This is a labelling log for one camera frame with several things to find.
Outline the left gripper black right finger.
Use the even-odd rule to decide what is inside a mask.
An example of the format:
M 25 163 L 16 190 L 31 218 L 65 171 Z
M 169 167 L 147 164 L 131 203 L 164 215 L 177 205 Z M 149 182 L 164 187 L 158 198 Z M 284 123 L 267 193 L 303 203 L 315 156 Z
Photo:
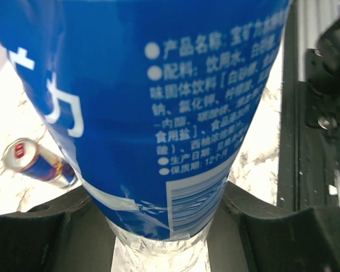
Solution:
M 227 182 L 207 248 L 211 271 L 340 271 L 340 207 L 291 212 Z

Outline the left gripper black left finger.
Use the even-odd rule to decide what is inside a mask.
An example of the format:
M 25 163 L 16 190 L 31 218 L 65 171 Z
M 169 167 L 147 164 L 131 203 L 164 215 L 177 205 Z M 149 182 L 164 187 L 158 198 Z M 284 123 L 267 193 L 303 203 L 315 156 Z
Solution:
M 110 271 L 115 235 L 80 186 L 0 215 L 0 271 Z

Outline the blue label plastic bottle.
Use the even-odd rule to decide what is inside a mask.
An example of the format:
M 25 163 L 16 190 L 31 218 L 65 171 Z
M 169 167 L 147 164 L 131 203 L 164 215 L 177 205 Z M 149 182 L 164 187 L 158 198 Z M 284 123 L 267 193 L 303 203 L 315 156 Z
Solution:
M 290 1 L 0 1 L 0 43 L 131 259 L 197 260 Z

